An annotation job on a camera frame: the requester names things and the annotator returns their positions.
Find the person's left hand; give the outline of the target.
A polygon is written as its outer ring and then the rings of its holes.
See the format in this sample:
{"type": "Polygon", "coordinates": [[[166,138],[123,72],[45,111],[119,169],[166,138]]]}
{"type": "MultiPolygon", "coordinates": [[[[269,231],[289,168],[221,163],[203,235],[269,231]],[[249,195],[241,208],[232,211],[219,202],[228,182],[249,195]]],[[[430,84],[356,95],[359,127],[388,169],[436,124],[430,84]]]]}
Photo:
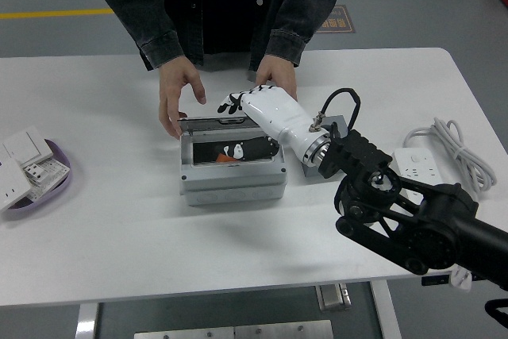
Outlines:
{"type": "Polygon", "coordinates": [[[278,56],[265,55],[256,71],[256,85],[266,85],[269,81],[284,89],[294,100],[298,99],[292,62],[278,56]]]}

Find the person's right hand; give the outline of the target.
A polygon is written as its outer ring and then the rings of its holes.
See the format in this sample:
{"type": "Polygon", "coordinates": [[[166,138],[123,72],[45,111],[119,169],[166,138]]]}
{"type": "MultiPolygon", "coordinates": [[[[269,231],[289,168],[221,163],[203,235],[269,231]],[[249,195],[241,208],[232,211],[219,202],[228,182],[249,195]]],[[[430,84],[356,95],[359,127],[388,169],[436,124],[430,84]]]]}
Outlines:
{"type": "Polygon", "coordinates": [[[195,66],[185,57],[179,56],[162,64],[159,72],[159,109],[158,118],[166,132],[175,139],[182,135],[178,120],[186,117],[179,110],[182,89],[190,85],[199,104],[206,104],[206,91],[195,66]]]}

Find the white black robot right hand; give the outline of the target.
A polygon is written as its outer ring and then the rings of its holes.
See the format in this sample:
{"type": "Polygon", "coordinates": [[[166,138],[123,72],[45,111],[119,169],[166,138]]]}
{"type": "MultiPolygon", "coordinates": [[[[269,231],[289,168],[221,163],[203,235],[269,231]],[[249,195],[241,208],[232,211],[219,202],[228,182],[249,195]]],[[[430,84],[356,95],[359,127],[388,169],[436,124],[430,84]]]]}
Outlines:
{"type": "Polygon", "coordinates": [[[217,108],[219,113],[229,114],[238,110],[279,144],[291,147],[303,164],[321,164],[330,142],[321,127],[323,113],[311,117],[283,88],[268,85],[231,93],[217,108]]]}

